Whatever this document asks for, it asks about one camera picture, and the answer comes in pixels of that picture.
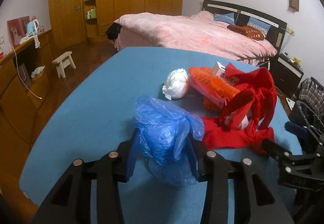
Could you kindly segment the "blue plastic bag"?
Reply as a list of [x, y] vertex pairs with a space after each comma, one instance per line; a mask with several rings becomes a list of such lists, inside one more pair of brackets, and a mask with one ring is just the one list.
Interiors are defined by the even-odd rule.
[[142, 96], [136, 101], [133, 121], [138, 129], [137, 148], [148, 159], [151, 174], [175, 187], [195, 185], [186, 143], [189, 136], [203, 139], [202, 119], [171, 102]]

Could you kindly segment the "blue table mat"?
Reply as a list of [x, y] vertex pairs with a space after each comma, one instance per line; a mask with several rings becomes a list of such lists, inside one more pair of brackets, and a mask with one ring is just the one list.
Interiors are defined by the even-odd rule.
[[[128, 140], [134, 105], [142, 95], [163, 98], [173, 70], [223, 65], [228, 59], [169, 48], [126, 48], [106, 61], [51, 117], [24, 166], [20, 188], [40, 205], [77, 158], [93, 161]], [[171, 187], [160, 183], [139, 159], [134, 176], [120, 186], [126, 223], [199, 223], [206, 185]]]

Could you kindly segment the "blue pillow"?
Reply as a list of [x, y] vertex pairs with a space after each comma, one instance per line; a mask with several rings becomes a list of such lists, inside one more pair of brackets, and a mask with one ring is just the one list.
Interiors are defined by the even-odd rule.
[[270, 24], [265, 23], [259, 19], [253, 18], [253, 17], [249, 18], [247, 26], [251, 26], [251, 27], [259, 30], [261, 33], [263, 33], [264, 36], [267, 36], [268, 31], [271, 28]]
[[229, 14], [215, 14], [214, 21], [227, 23], [229, 25], [235, 24], [234, 13]]

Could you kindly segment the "plaid shirt on chair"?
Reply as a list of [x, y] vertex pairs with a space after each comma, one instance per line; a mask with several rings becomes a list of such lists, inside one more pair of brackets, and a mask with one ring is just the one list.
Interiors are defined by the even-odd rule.
[[323, 85], [315, 78], [307, 78], [301, 83], [298, 99], [304, 101], [319, 118], [323, 119]]

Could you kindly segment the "dark wooden headboard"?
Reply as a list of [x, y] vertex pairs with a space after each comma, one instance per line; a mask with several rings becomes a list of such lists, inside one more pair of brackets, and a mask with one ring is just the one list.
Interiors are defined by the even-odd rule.
[[209, 11], [213, 14], [228, 14], [230, 12], [233, 12], [235, 23], [239, 26], [247, 25], [250, 18], [257, 19], [270, 25], [266, 39], [278, 51], [281, 50], [287, 28], [287, 23], [282, 21], [281, 19], [275, 18], [274, 16], [255, 9], [233, 3], [203, 0], [201, 4], [202, 10]]

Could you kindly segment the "red knitted cloth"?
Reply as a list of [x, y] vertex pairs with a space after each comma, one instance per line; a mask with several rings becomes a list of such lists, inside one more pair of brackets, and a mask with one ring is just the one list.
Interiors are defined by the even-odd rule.
[[275, 141], [270, 122], [275, 113], [277, 93], [270, 71], [257, 68], [243, 72], [229, 64], [225, 76], [238, 79], [235, 88], [240, 92], [222, 108], [218, 117], [201, 117], [203, 142], [209, 149], [250, 148], [264, 155], [262, 141]]

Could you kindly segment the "bed with pink duvet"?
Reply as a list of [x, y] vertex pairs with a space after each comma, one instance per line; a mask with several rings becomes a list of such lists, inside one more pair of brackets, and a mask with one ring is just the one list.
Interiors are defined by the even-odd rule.
[[165, 47], [207, 53], [251, 65], [274, 57], [277, 50], [267, 40], [254, 40], [228, 29], [214, 15], [193, 16], [152, 13], [126, 14], [106, 31], [117, 50], [126, 47]]

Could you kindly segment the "orange bristly mat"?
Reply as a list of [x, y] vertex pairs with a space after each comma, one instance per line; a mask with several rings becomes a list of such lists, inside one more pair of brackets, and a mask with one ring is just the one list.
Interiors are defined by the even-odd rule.
[[212, 74], [210, 67], [192, 66], [188, 73], [190, 85], [203, 96], [203, 105], [207, 110], [220, 111], [240, 92], [222, 77]]

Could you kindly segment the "white plastic bag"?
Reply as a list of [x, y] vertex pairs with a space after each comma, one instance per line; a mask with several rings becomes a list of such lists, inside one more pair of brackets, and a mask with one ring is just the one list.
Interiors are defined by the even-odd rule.
[[169, 73], [162, 87], [162, 93], [169, 101], [185, 96], [189, 88], [189, 77], [185, 69], [176, 69]]

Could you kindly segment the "left blue pillow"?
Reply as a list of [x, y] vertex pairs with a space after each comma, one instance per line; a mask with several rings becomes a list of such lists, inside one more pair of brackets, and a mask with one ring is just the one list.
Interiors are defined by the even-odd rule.
[[235, 24], [234, 13], [229, 14], [215, 14], [214, 21], [227, 23], [229, 25]]

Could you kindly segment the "brown dotted pillow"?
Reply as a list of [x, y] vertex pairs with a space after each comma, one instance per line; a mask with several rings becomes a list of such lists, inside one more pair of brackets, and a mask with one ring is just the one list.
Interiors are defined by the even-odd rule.
[[246, 36], [250, 39], [256, 40], [256, 41], [262, 41], [265, 39], [264, 34], [252, 26], [228, 25], [227, 29], [229, 29], [230, 31], [239, 33], [243, 36]]

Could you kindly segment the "red gift bag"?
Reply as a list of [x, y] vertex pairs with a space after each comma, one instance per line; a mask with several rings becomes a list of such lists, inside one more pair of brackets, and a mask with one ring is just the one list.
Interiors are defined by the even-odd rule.
[[12, 19], [7, 21], [7, 29], [9, 33], [10, 44], [16, 48], [20, 45], [20, 41], [27, 33], [27, 24], [30, 22], [29, 16]]

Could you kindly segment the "small white carton box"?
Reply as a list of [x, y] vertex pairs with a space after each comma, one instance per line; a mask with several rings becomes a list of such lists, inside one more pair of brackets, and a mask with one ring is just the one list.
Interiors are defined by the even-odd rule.
[[220, 62], [216, 62], [211, 70], [211, 73], [218, 77], [225, 77], [226, 67]]

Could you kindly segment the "small white stool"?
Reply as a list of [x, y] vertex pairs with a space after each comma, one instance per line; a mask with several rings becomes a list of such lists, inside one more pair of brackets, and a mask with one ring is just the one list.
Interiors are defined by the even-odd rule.
[[72, 59], [72, 51], [66, 51], [56, 59], [52, 61], [56, 68], [58, 78], [66, 78], [65, 69], [67, 67], [76, 69], [76, 65]]

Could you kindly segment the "right wall lamp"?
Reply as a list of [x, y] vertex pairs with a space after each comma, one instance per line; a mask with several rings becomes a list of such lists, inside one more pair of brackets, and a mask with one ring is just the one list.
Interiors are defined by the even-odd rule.
[[289, 8], [295, 12], [299, 11], [299, 0], [289, 0]]

